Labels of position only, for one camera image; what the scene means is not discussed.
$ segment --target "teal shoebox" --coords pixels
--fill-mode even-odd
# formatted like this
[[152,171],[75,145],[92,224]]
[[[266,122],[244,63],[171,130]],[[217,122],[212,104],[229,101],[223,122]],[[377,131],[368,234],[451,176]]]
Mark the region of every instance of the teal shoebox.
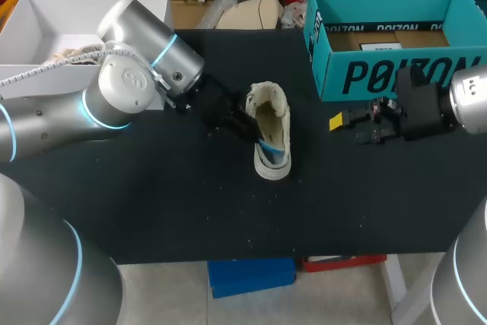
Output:
[[412,63],[443,86],[487,63],[487,19],[474,0],[307,0],[304,38],[326,101],[395,98],[396,70]]

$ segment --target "blue box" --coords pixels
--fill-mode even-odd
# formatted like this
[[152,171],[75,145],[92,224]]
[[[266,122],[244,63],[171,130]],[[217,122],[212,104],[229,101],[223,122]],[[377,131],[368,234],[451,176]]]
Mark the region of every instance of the blue box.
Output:
[[[340,52],[329,41],[340,33],[418,40],[439,33],[446,46]],[[443,86],[456,70],[487,63],[487,19],[474,0],[307,0],[304,38],[326,101],[395,98],[396,70],[412,63]]]
[[213,298],[291,285],[296,266],[291,258],[262,260],[219,260],[208,262]]

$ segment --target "blue light ring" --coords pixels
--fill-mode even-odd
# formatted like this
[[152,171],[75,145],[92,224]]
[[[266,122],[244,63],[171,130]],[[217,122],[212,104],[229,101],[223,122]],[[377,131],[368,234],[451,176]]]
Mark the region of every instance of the blue light ring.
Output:
[[71,284],[71,288],[69,289],[68,295],[66,296],[66,299],[62,303],[61,308],[59,309],[58,313],[55,315],[53,320],[49,323],[49,325],[56,325],[61,317],[65,314],[66,310],[68,309],[69,305],[71,304],[71,300],[73,296],[76,293],[76,288],[78,287],[79,283],[79,278],[81,276],[81,267],[83,265],[83,250],[81,249],[81,240],[78,236],[78,232],[76,232],[75,228],[73,228],[69,222],[64,220],[66,224],[71,228],[73,231],[73,235],[75,236],[76,239],[76,246],[78,247],[78,262],[76,263],[76,272],[75,272],[75,277],[73,278],[73,283]]
[[177,38],[177,34],[174,34],[170,40],[169,40],[169,43],[167,44],[166,47],[164,47],[164,49],[161,51],[161,53],[159,54],[159,56],[154,60],[154,62],[151,64],[151,67],[154,68],[159,62],[160,60],[163,58],[163,56],[166,54],[166,52],[169,50],[169,48],[173,45],[173,43],[176,41],[176,38]]
[[5,109],[5,107],[3,107],[3,104],[0,104],[0,110],[2,110],[3,115],[7,120],[8,128],[10,129],[10,136],[12,138],[12,155],[10,157],[10,161],[13,161],[15,159],[15,155],[17,155],[17,137],[15,136],[14,124],[7,110]]
[[97,125],[104,127],[105,129],[125,129],[126,127],[130,126],[130,123],[127,123],[124,126],[110,126],[107,125],[106,123],[101,122],[99,119],[97,119],[88,109],[88,105],[86,104],[86,89],[83,90],[83,95],[81,97],[81,102],[83,105],[83,110],[85,113],[90,117],[90,119],[95,122]]
[[465,288],[463,287],[462,281],[460,280],[460,274],[458,273],[458,268],[457,268],[457,244],[458,244],[458,238],[457,241],[455,241],[455,247],[454,247],[454,272],[455,272],[455,278],[457,279],[458,287],[460,288],[460,291],[462,292],[462,295],[465,298],[466,303],[470,306],[470,308],[472,308],[472,311],[475,313],[475,315],[477,315],[477,317],[484,324],[487,324],[487,319],[480,313],[479,309],[477,309],[477,307],[473,304],[469,295],[466,293]]

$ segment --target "white box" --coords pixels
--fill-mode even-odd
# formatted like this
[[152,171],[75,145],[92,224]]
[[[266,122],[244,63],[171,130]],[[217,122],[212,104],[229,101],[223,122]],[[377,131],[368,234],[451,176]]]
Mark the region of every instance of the white box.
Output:
[[[119,0],[20,0],[0,33],[0,80],[31,70],[64,49],[103,43],[103,16]],[[169,0],[139,0],[173,28]],[[67,65],[0,88],[4,98],[68,93],[85,88],[99,65]],[[151,109],[161,109],[159,98]]]

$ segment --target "floor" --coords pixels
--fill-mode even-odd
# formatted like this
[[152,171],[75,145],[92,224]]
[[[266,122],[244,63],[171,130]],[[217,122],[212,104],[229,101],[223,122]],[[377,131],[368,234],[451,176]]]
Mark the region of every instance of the floor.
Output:
[[[399,256],[410,286],[434,254]],[[124,325],[390,325],[378,265],[300,272],[293,285],[213,299],[206,262],[120,266],[127,286]],[[425,311],[415,325],[434,325]]]

